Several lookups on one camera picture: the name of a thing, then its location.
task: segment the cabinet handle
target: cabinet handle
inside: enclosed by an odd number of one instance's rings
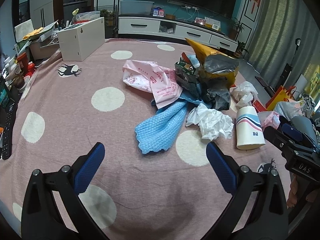
[[[225,44],[225,43],[223,43],[223,42],[220,42],[222,45],[225,45],[225,46],[228,46],[228,47],[230,47],[230,45],[228,45],[228,44]]]
[[[41,15],[41,26],[43,27],[42,9],[40,9],[40,15]]]
[[[43,12],[43,9],[42,9],[42,15],[43,15],[43,27],[45,27],[45,22],[44,22],[44,12]]]
[[[189,32],[187,32],[189,35],[194,35],[194,36],[197,36],[197,37],[201,37],[201,35],[199,35],[199,34],[194,34],[194,33],[189,33]]]
[[[147,27],[148,25],[146,25],[146,24],[131,24],[131,26]]]

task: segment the white tissue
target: white tissue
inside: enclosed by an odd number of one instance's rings
[[[251,101],[258,98],[258,92],[248,81],[244,81],[238,87],[233,89],[231,94],[238,102],[236,106],[238,106],[239,108],[244,106],[252,106]]]
[[[186,126],[198,124],[203,139],[215,140],[219,136],[232,138],[233,123],[230,116],[200,104],[190,112]]]

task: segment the human hand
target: human hand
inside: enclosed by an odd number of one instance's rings
[[[297,181],[297,175],[293,174],[294,178],[291,181],[290,184],[290,191],[289,191],[289,196],[288,196],[288,200],[287,200],[287,206],[288,207],[294,207],[294,205],[297,203],[297,191],[298,191],[298,181]],[[312,191],[311,193],[309,193],[306,197],[306,201],[308,202],[314,202],[317,195],[318,195],[319,189],[315,189],[314,191]]]

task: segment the paper cup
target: paper cup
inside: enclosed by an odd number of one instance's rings
[[[237,148],[240,150],[251,150],[266,144],[257,112],[253,106],[245,106],[238,110],[236,131]]]

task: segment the keyboard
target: keyboard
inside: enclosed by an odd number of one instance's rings
[[[18,102],[9,102],[9,112],[5,120],[4,131],[2,135],[2,149],[1,155],[3,160],[9,159],[12,151],[12,130],[16,120],[16,112],[18,109]]]

